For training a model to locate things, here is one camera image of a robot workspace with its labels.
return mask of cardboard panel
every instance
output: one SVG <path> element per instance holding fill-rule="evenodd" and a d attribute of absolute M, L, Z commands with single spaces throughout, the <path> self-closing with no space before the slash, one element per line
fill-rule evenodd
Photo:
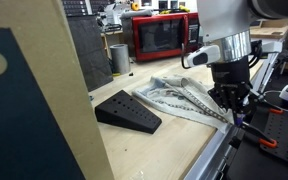
<path fill-rule="evenodd" d="M 60 1 L 0 1 L 0 28 L 9 29 L 14 36 L 33 74 L 31 82 L 36 80 L 38 87 L 35 90 L 41 90 L 48 105 L 44 107 L 56 120 L 53 127 L 61 130 L 60 134 L 65 138 L 61 141 L 68 144 L 84 177 L 113 179 Z M 11 66 L 4 66 L 5 70 L 3 65 L 0 67 L 0 72 L 6 73 Z"/>

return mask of red microwave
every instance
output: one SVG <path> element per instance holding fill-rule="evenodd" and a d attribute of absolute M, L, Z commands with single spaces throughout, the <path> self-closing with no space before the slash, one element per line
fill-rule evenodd
<path fill-rule="evenodd" d="M 174 13 L 122 20 L 124 41 L 136 61 L 149 61 L 180 55 L 198 47 L 197 13 Z"/>

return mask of white cloth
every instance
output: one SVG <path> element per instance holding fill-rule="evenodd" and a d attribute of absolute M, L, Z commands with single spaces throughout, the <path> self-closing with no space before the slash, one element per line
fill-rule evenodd
<path fill-rule="evenodd" d="M 207 88 L 191 78 L 152 77 L 148 85 L 135 89 L 133 95 L 159 111 L 216 127 L 223 133 L 228 123 L 233 124 L 231 110 L 219 108 Z"/>

